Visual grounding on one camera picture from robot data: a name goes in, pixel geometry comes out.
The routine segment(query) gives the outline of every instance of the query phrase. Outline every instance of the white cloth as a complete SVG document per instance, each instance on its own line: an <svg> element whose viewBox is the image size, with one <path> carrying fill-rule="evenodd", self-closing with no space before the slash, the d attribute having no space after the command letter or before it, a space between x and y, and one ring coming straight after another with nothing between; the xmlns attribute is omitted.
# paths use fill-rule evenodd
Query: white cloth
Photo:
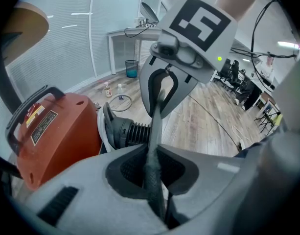
<svg viewBox="0 0 300 235"><path fill-rule="evenodd" d="M269 82L273 83L275 72L273 69L273 66L268 66L266 62L259 62L256 65L257 71L264 77L266 80ZM265 91L264 86L262 83L259 81L257 74L255 71L253 71L254 77L251 78L251 80L262 90Z"/></svg>

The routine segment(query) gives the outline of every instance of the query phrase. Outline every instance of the orange vacuum cleaner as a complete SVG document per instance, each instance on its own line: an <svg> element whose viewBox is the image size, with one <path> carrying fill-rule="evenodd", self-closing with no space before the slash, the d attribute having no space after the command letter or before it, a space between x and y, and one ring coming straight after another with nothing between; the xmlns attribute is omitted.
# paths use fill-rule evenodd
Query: orange vacuum cleaner
<svg viewBox="0 0 300 235"><path fill-rule="evenodd" d="M47 94L52 95L38 103ZM6 138L31 190L77 161L98 155L102 147L93 102L87 96L64 94L49 86L42 87L16 110L6 127Z"/></svg>

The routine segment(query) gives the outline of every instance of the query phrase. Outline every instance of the ceiling light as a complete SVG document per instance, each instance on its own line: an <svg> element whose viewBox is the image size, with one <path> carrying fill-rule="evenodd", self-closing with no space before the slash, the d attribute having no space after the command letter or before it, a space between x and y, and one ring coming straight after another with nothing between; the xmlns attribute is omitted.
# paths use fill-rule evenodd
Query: ceiling light
<svg viewBox="0 0 300 235"><path fill-rule="evenodd" d="M89 12L79 12L79 13L72 13L72 15L89 15Z"/></svg>
<svg viewBox="0 0 300 235"><path fill-rule="evenodd" d="M283 47L300 49L300 46L298 44L293 44L293 43L288 43L288 42L278 42L278 44Z"/></svg>
<svg viewBox="0 0 300 235"><path fill-rule="evenodd" d="M74 25L68 25L68 26L63 26L62 29L64 29L64 28L69 28L69 27L75 27L75 26L77 26L77 24L74 24Z"/></svg>

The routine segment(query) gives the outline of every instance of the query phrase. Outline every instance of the warning label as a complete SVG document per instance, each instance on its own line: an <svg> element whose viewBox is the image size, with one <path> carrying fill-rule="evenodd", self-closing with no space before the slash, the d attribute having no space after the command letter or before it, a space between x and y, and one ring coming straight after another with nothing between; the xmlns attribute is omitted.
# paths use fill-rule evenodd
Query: warning label
<svg viewBox="0 0 300 235"><path fill-rule="evenodd" d="M52 123L56 116L56 112L49 111L49 113L44 117L44 119L42 119L37 128L31 134L31 139L34 145L37 144L44 131L46 131L46 129Z"/></svg>
<svg viewBox="0 0 300 235"><path fill-rule="evenodd" d="M40 105L40 107L28 118L28 120L26 121L27 128L32 123L32 121L36 118L36 114L40 115L43 110L44 107Z"/></svg>

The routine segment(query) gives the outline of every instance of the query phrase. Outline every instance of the black cable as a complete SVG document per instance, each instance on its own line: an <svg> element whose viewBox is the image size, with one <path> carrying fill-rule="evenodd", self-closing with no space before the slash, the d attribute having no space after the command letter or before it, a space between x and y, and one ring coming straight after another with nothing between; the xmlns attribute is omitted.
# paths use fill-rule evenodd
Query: black cable
<svg viewBox="0 0 300 235"><path fill-rule="evenodd" d="M157 22L154 22L154 23L145 23L145 24L141 24L140 26L142 26L142 25L146 25L146 24L150 24L150 25L153 25L153 24L156 24ZM130 29L130 28L125 28L124 29L124 34L125 34L125 36L126 37L129 37L129 38L134 38L134 37L136 37L136 36L138 36L138 35L140 35L141 33L143 33L143 32L145 32L148 28L151 28L151 27L147 27L147 28L145 28L143 31L141 31L141 32L139 32L138 34L136 34L136 35L134 35L134 36L128 36L127 35L127 33L126 33L126 30L127 29Z"/></svg>
<svg viewBox="0 0 300 235"><path fill-rule="evenodd" d="M238 49L238 48L234 48L234 47L231 47L231 50L234 51L235 53L241 54L241 55L244 55L244 53L253 54L253 55L255 55L255 57L260 57L260 56L271 56L271 57L275 57L275 58L292 58L292 57L296 57L295 54L292 54L292 55L289 55L289 56L275 55L275 54L272 54L272 53L250 52L250 51L247 51L247 50L244 50L244 49Z"/></svg>
<svg viewBox="0 0 300 235"><path fill-rule="evenodd" d="M220 127L222 127L223 128L223 130L227 133L227 135L230 137L230 139L232 140L232 142L234 143L234 145L237 147L237 149L239 150L239 146L233 141L233 139L232 139L232 137L229 135L229 133L225 130L225 128L216 120L216 118L214 118L213 117L213 115L211 114L211 113L209 113L208 111L207 111L207 109L205 109L204 107L203 107L203 105L202 104L200 104L197 100L195 100L193 97L191 97L198 105L200 105L219 125L220 125Z"/></svg>
<svg viewBox="0 0 300 235"><path fill-rule="evenodd" d="M17 178L22 178L18 168L11 164L9 161L6 161L5 159L0 157L0 169L2 171L5 171L9 173L10 175L17 177Z"/></svg>
<svg viewBox="0 0 300 235"><path fill-rule="evenodd" d="M251 57L250 55L247 55L245 53L241 53L241 52L238 52L238 51L235 51L234 49L231 49L231 51L233 51L232 53L236 53L236 54L240 54L240 55L243 55L243 56L246 56L246 57ZM255 58L258 58L260 56L263 56L262 54L260 55L255 55Z"/></svg>
<svg viewBox="0 0 300 235"><path fill-rule="evenodd" d="M264 6L264 8L261 10L261 12L258 14L258 17L256 18L256 21L255 21L255 25L254 25L254 29L253 29L253 33L252 33L252 40L251 40L251 61L252 61L252 64L253 64L253 67L254 67L254 71L257 75L257 78L258 80L261 82L261 84L265 87L266 90L268 90L269 92L273 92L271 90L269 90L269 88L267 88L264 83L261 81L261 78L263 78L265 80L265 78L258 72L258 70L256 69L255 67L255 64L254 64L254 55L253 55L253 52L254 52L254 34L255 34L255 30L257 28L257 25L258 23L261 21L262 17L264 16L267 8L273 3L273 2L276 2L277 0L271 0L268 4L266 4Z"/></svg>

